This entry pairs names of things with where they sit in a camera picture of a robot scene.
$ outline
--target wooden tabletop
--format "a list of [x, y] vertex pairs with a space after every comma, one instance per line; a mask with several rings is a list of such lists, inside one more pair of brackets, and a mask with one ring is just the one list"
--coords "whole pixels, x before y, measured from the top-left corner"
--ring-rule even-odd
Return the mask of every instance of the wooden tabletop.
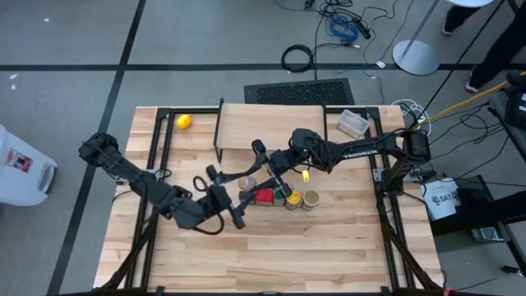
[[[404, 125], [399, 107], [379, 106], [379, 110], [385, 132]], [[139, 107], [133, 119], [125, 156], [140, 168], [146, 167], [156, 112], [155, 107]], [[201, 197], [201, 193], [193, 189], [192, 178], [205, 177], [207, 165], [236, 173], [248, 169], [254, 160], [251, 150], [231, 149], [224, 151], [222, 164], [217, 164], [213, 149], [216, 116], [194, 114], [188, 129], [173, 129], [168, 158], [173, 175], [166, 182], [185, 187], [194, 193], [194, 198]], [[350, 141], [336, 129], [338, 118], [338, 114], [327, 117], [329, 140]], [[159, 151], [164, 144], [165, 125], [166, 120]], [[273, 131], [252, 129], [251, 137], [267, 141], [271, 138], [269, 133]], [[157, 153], [155, 168], [159, 162]], [[225, 215], [225, 229], [218, 236], [181, 230], [173, 220], [161, 218], [149, 290], [163, 285], [167, 291], [377, 292], [382, 285], [390, 286], [367, 158], [346, 160], [331, 175], [313, 169], [310, 175], [309, 183], [292, 172], [284, 175], [284, 181], [300, 192], [319, 193], [321, 203], [313, 211], [249, 206], [244, 216], [245, 229], [235, 229], [229, 215]], [[258, 182], [268, 178], [264, 169], [253, 176]], [[226, 187], [237, 205], [237, 183]], [[405, 184], [404, 188], [409, 194], [421, 196], [416, 184]], [[118, 187], [116, 194], [126, 190]], [[389, 209], [388, 199], [385, 203]], [[139, 197], [134, 193], [122, 195], [113, 203], [94, 286], [105, 283], [128, 254], [138, 205]], [[424, 205], [400, 197], [399, 206], [409, 250], [430, 277], [441, 284], [441, 266]], [[215, 230], [219, 222], [211, 219], [201, 226]], [[400, 284], [405, 286], [404, 270], [396, 251], [395, 257]]]

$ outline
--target black pants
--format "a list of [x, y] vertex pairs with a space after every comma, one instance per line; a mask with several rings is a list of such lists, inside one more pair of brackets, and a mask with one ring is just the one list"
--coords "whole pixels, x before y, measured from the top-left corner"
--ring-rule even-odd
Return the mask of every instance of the black pants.
[[[445, 30], [452, 32], [480, 8], [452, 7], [445, 19]], [[510, 64], [526, 45], [526, 2], [520, 6], [508, 28], [495, 41], [484, 61], [473, 69], [469, 84], [480, 88]]]

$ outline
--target white bucket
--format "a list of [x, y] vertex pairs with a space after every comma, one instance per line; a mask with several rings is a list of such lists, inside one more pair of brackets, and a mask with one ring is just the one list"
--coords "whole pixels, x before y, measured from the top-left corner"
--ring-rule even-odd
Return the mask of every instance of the white bucket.
[[57, 163], [0, 124], [0, 202], [34, 206], [48, 197]]

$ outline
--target black mat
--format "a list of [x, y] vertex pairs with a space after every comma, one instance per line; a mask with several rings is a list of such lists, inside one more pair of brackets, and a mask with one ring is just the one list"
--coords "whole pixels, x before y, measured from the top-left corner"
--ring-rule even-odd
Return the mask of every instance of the black mat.
[[245, 86], [247, 104], [354, 105], [347, 78]]

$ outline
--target label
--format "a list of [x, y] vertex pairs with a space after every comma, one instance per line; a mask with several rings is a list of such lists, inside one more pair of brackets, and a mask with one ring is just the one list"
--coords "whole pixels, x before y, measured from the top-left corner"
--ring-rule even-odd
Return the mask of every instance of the label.
[[460, 199], [457, 184], [452, 178], [428, 183], [426, 187], [424, 201], [434, 220], [456, 213], [455, 206], [460, 206]]
[[358, 153], [349, 153], [346, 155], [342, 155], [342, 157], [345, 158], [346, 160], [349, 160], [349, 159], [353, 159], [357, 157], [362, 157], [366, 155], [375, 155], [375, 154], [378, 154], [378, 150], [363, 151], [363, 152], [358, 152]]
[[30, 166], [33, 163], [33, 160], [22, 153], [10, 149], [7, 152], [6, 164], [15, 169], [19, 169], [22, 172], [27, 173], [30, 170]]

